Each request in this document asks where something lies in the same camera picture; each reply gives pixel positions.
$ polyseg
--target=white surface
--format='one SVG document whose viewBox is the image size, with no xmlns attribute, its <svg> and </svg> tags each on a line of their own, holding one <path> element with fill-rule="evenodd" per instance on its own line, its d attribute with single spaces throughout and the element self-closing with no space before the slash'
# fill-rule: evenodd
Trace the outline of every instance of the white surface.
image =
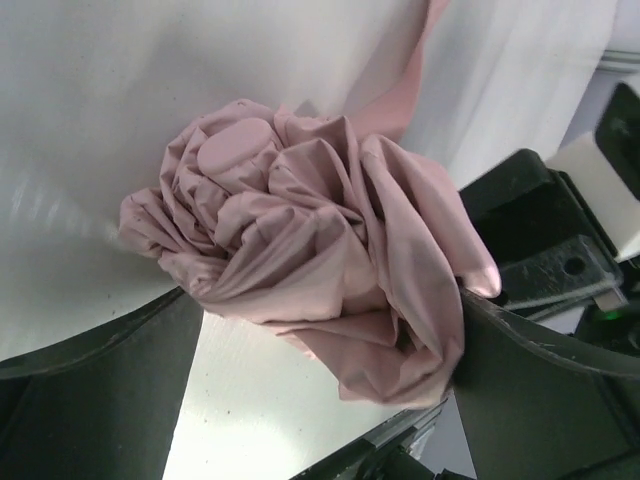
<svg viewBox="0 0 640 480">
<path fill-rule="evenodd" d="M 164 479 L 288 479 L 396 412 L 337 388 L 259 327 L 205 316 Z"/>
<path fill-rule="evenodd" d="M 459 187 L 519 148 L 555 153 L 607 45 L 615 0 L 453 1 L 403 144 Z"/>
<path fill-rule="evenodd" d="M 0 358 L 169 288 L 113 233 L 121 198 L 156 183 L 164 146 L 193 117 L 238 97 L 304 113 L 362 103 L 406 60 L 423 5 L 2 2 Z M 516 148 L 555 151 L 614 5 L 453 0 L 425 53 L 405 146 L 449 165 L 461 186 Z M 321 365 L 210 318 L 165 478 L 287 478 L 391 413 L 340 403 Z"/>
<path fill-rule="evenodd" d="M 0 360 L 171 288 L 114 236 L 122 198 L 157 184 L 193 118 L 239 97 L 339 112 L 388 28 L 395 55 L 358 95 L 398 73 L 424 5 L 0 2 Z"/>
</svg>

